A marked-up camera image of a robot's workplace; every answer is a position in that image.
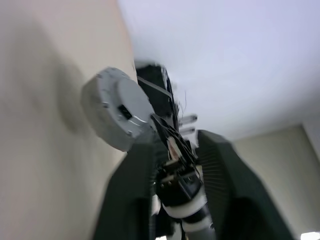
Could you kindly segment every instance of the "wall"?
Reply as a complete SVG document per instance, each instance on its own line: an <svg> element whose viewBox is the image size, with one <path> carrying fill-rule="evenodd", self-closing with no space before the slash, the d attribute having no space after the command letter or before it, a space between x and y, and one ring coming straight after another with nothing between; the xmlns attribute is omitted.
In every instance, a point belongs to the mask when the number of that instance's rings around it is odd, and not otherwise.
<svg viewBox="0 0 320 240"><path fill-rule="evenodd" d="M262 178L296 236L320 230L320 164L302 127L234 143Z"/></svg>
<svg viewBox="0 0 320 240"><path fill-rule="evenodd" d="M0 239L89 239L122 153L98 139L81 86L114 66L135 78L116 0L0 2Z"/></svg>

